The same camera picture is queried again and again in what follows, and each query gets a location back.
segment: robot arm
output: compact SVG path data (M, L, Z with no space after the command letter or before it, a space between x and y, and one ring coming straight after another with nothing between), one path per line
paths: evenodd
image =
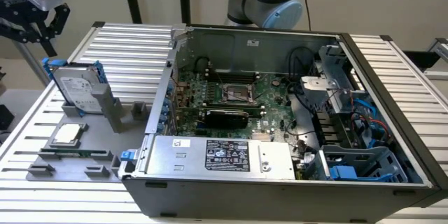
M227 25L291 29L302 11L298 0L230 0Z
M55 10L55 17L46 25L48 13ZM0 0L0 36L19 43L40 43L50 57L58 53L50 42L63 32L70 15L64 0Z

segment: hard drive label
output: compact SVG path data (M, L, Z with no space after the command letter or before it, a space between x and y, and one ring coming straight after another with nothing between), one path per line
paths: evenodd
M86 112L100 113L102 106L98 99L91 95L92 86L90 81L74 77L62 77L60 80L75 106Z
M250 172L248 142L207 140L206 169Z

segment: white sticker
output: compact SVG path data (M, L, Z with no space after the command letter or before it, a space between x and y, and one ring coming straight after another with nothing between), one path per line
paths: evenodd
M102 113L98 99L91 95L92 86L83 78L62 77L63 85L75 106L86 112Z
M248 40L247 45L250 47L258 47L260 45L260 41L259 40Z
M174 139L174 147L190 147L190 139Z

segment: circuit board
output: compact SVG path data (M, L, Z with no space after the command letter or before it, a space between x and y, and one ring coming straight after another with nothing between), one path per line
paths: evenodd
M211 82L199 74L183 72L179 84L182 86L178 89L176 111L179 136L244 138L276 142L286 140L282 121L286 126L294 120L294 114L288 102L288 81L283 77L262 74L252 83L242 84ZM231 130L208 129L200 116L202 110L210 107L248 112L247 127Z

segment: white wall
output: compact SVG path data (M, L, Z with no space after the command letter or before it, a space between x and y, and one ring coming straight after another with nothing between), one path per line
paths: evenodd
M180 23L179 0L139 0L147 23ZM127 0L67 0L71 17L55 44L67 58L96 20L130 22ZM227 0L191 0L192 22L222 24ZM446 0L310 0L312 28L356 34L388 34L404 49L426 49L435 37L448 37ZM296 29L307 29L306 13ZM0 39L3 58L19 58L6 38ZM34 45L34 52L43 50Z
M191 0L192 22L222 24L228 0ZM179 0L142 0L146 22L178 23ZM391 35L404 49L423 50L435 37L448 37L446 0L308 0L312 29ZM296 29L308 29L307 16Z

